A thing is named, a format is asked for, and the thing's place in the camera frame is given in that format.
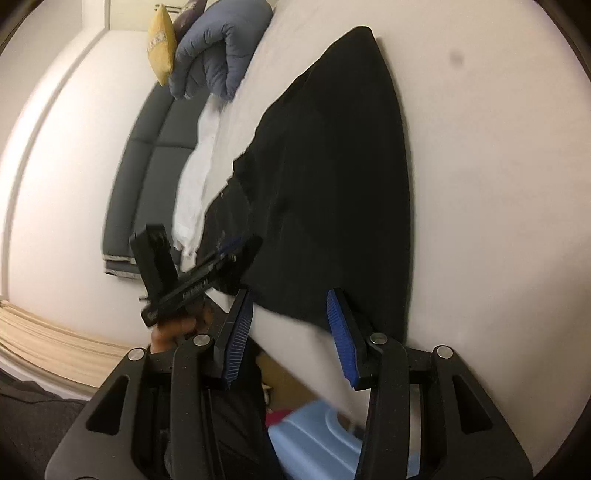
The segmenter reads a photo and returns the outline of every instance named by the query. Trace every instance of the yellow pillow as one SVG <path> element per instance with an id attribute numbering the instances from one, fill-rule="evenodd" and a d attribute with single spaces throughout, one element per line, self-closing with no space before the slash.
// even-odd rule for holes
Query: yellow pillow
<path id="1" fill-rule="evenodd" d="M 148 29 L 148 60 L 160 85 L 166 85 L 173 71 L 177 39 L 173 21 L 164 5 L 160 5 Z"/>

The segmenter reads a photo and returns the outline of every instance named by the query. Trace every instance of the hand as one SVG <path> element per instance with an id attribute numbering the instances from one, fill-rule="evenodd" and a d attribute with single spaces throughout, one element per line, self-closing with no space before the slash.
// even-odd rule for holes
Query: hand
<path id="1" fill-rule="evenodd" d="M 175 338 L 196 330 L 205 333 L 213 320 L 213 312 L 204 304 L 196 317 L 181 317 L 157 324 L 152 330 L 151 353 L 164 352 L 177 346 Z"/>

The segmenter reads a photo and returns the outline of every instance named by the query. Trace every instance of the white bed sheet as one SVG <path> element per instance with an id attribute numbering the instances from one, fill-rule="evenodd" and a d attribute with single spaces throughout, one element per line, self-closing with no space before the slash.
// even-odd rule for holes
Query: white bed sheet
<path id="1" fill-rule="evenodd" d="M 223 112 L 204 204 L 266 108 L 357 25 L 372 28 L 407 124 L 408 343 L 454 347 L 538 471 L 591 393 L 591 85 L 535 2 L 280 0 Z M 365 418 L 368 395 L 349 389 L 328 334 L 256 308 L 252 336 Z"/>

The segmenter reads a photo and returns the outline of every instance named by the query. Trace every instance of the red object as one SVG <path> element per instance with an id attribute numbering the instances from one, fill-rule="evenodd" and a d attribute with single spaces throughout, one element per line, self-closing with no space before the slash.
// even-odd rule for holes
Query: red object
<path id="1" fill-rule="evenodd" d="M 267 418 L 265 419 L 265 425 L 269 428 L 271 425 L 275 423 L 279 423 L 285 417 L 287 417 L 293 410 L 275 410 L 275 411 L 268 411 Z"/>

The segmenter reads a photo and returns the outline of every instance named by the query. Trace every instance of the light blue plastic container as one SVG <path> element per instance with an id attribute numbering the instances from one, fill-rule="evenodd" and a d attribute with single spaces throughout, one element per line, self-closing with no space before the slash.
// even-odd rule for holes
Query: light blue plastic container
<path id="1" fill-rule="evenodd" d="M 353 480 L 361 440 L 347 432 L 337 412 L 322 400 L 309 403 L 269 428 L 285 472 L 293 480 Z M 418 473 L 418 455 L 408 459 L 407 477 Z"/>

